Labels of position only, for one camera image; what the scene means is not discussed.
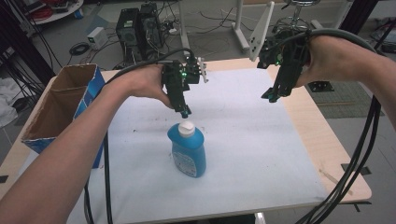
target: cardboard box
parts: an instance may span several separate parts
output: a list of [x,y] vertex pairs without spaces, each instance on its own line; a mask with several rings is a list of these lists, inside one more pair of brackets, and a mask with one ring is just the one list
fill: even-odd
[[[87,106],[105,85],[96,64],[64,67],[44,96],[22,142],[41,153]],[[92,168],[98,168],[103,146]]]

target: floor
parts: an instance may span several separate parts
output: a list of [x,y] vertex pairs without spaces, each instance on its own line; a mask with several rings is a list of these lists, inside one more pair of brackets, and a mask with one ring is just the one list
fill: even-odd
[[[118,18],[117,12],[121,8],[126,7],[134,7],[134,3],[120,2],[101,6],[86,5],[83,7],[83,19],[77,20],[71,15],[59,21],[44,24],[40,26],[40,29],[60,64],[65,65],[70,60],[69,49],[79,42],[87,42],[86,35],[93,28],[103,26],[106,27],[109,35],[114,34]],[[178,17],[177,9],[175,6],[172,6],[172,8],[174,11],[164,10],[161,16],[162,20],[173,20],[174,17]],[[202,14],[210,18],[225,18],[229,10],[229,8],[224,8],[223,10],[206,9],[202,11]],[[232,10],[228,18],[234,19],[234,13],[235,10]],[[244,25],[241,29],[245,36],[249,36],[259,17],[260,13],[257,12],[257,8],[247,7],[246,10],[244,9],[244,18],[242,19]],[[191,48],[197,55],[205,56],[207,61],[248,57],[248,54],[239,48],[238,42],[229,28],[229,22],[224,22],[223,26],[225,27],[219,28],[214,32],[198,35],[197,33],[218,26],[219,21],[205,19],[198,9],[190,9],[186,13],[186,23],[188,24],[188,33],[191,35]],[[175,32],[175,35],[166,39],[170,49],[180,47],[177,34],[178,32]],[[99,64],[104,70],[111,70],[122,61],[121,47],[116,42],[117,40],[113,36],[110,41],[113,41],[114,44],[99,51],[94,57],[88,58],[88,54],[83,54],[71,58],[69,64],[91,62]],[[34,36],[32,42],[42,53],[43,57],[48,59],[49,55],[41,40]],[[176,55],[175,59],[183,60],[183,57],[182,55]],[[60,68],[59,64],[53,64],[55,73],[58,73]],[[4,76],[2,69],[0,69],[0,75]],[[25,111],[20,114],[18,119],[1,128],[0,164],[20,133],[23,120],[28,115],[29,112]],[[364,119],[327,119],[327,121],[351,155],[358,142]],[[364,178],[373,192],[373,197],[369,200],[371,204],[359,205],[359,212],[353,205],[339,205],[324,223],[392,224],[396,222],[396,132],[386,116],[382,116],[380,119],[375,149],[367,162],[367,166],[371,170],[371,174],[366,175]],[[281,224],[294,223],[307,211],[309,211],[309,208],[267,211],[264,214],[267,223]]]

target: blue liquid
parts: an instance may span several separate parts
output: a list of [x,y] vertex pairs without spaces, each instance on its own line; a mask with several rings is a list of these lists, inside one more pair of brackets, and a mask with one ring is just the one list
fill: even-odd
[[195,128],[195,133],[190,137],[182,137],[178,132],[178,124],[168,131],[172,140],[172,155],[177,169],[185,175],[200,177],[206,170],[204,148],[204,135]]

